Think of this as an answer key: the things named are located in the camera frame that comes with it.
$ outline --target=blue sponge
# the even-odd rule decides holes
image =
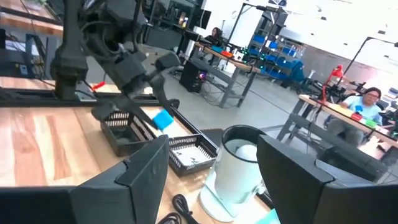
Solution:
[[[171,117],[169,112],[167,110],[162,110],[160,113],[158,113],[154,119],[154,123],[157,125],[157,127],[163,131],[165,128],[167,128],[171,123],[173,123],[174,119]]]

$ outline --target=wooden table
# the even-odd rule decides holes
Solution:
[[[0,78],[9,88],[52,88],[39,81]],[[101,90],[115,90],[107,85]],[[95,120],[91,108],[0,108],[0,185],[55,186],[78,185],[115,165],[122,158],[113,154]],[[150,116],[160,108],[144,108]],[[191,133],[178,121],[170,128],[171,136]],[[177,177],[168,170],[158,221],[172,212],[171,199],[183,194],[199,223],[219,223],[201,208],[198,194],[208,170]],[[235,223],[255,223],[269,209],[257,197],[250,201]]]
[[[310,105],[317,107],[317,108],[321,107],[321,104],[319,104],[315,100],[310,99],[310,96],[308,96],[308,95],[300,95],[300,96],[298,96],[298,98],[300,100],[305,101],[306,103],[308,103]],[[358,128],[366,133],[370,133],[373,130],[364,124],[364,122],[365,122],[364,119],[362,119],[360,122],[351,119],[351,115],[354,113],[354,111],[351,111],[347,108],[342,108],[340,105],[336,105],[333,103],[326,103],[325,105],[322,106],[322,110],[331,114],[332,116],[348,123],[348,124],[353,125],[354,127]],[[385,142],[388,142],[389,144],[391,144],[395,147],[398,147],[398,142],[396,140],[393,140],[390,137],[388,137],[388,130],[386,130],[380,126],[376,126],[374,128],[372,135],[385,141]]]
[[[6,7],[9,9],[21,11],[21,12],[29,12],[31,14],[37,15],[37,16],[42,16],[46,17],[49,19],[53,19],[53,15],[48,12],[48,10],[44,6],[38,6],[36,4],[29,3],[25,0],[26,7],[28,8],[28,11],[25,9],[25,7],[22,5],[20,0],[0,0],[0,6],[1,7]],[[49,24],[46,22],[41,22],[41,21],[31,21],[28,18],[24,17],[19,17],[19,16],[14,16],[14,15],[9,15],[2,13],[0,15],[0,26],[4,28],[19,28],[23,30],[29,31],[29,33],[33,34],[34,32],[37,32],[38,34],[45,34],[45,35],[56,35],[59,37],[62,37],[63,34],[63,27],[62,26],[57,26],[54,24]]]
[[[235,65],[236,67],[240,68],[241,70],[250,71],[250,70],[252,69],[252,68],[251,68],[251,67],[252,67],[251,65],[245,65],[245,64],[242,63],[242,62],[237,62],[237,61],[235,61],[235,60],[231,60],[231,59],[229,59],[228,57],[225,57],[224,55],[222,55],[222,54],[220,54],[220,53],[218,53],[218,52],[215,52],[215,51],[212,50],[211,48],[206,47],[206,46],[204,46],[204,45],[201,44],[201,43],[195,42],[195,46],[196,46],[196,47],[199,47],[199,48],[201,48],[201,49],[203,49],[203,51],[206,52],[206,53],[212,54],[212,55],[214,55],[214,56],[216,56],[216,57],[218,57],[218,58],[220,58],[220,59],[227,60],[228,63],[232,63],[233,65]],[[253,67],[253,72],[261,73],[261,70],[260,70],[259,68]]]

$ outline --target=dark hair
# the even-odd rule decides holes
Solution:
[[[220,39],[223,36],[223,31],[218,28],[218,27],[214,27],[213,30],[216,30],[216,36],[214,37],[215,39]]]
[[[368,88],[368,89],[364,92],[364,94],[367,94],[367,93],[372,92],[372,91],[377,92],[377,93],[379,94],[379,98],[381,98],[381,90],[379,90],[379,89],[376,88],[376,87]]]

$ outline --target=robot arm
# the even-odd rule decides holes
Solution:
[[[93,116],[103,120],[119,109],[134,113],[157,129],[132,99],[150,85],[160,104],[172,115],[160,73],[180,65],[180,60],[173,53],[164,55],[155,62],[156,70],[147,74],[142,64],[146,55],[137,44],[137,34],[147,25],[139,7],[141,0],[64,0],[64,4],[63,43],[51,66],[56,96],[62,100],[76,98],[76,83],[86,78],[88,70],[86,53],[95,58],[122,93],[119,98],[93,109]],[[133,43],[132,50],[123,47],[129,41]]]

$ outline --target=wire mesh basket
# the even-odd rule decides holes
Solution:
[[[201,134],[172,138],[169,165],[179,176],[210,168],[217,157],[217,147]]]
[[[120,111],[102,121],[101,130],[117,156],[129,156],[156,138],[137,116]]]

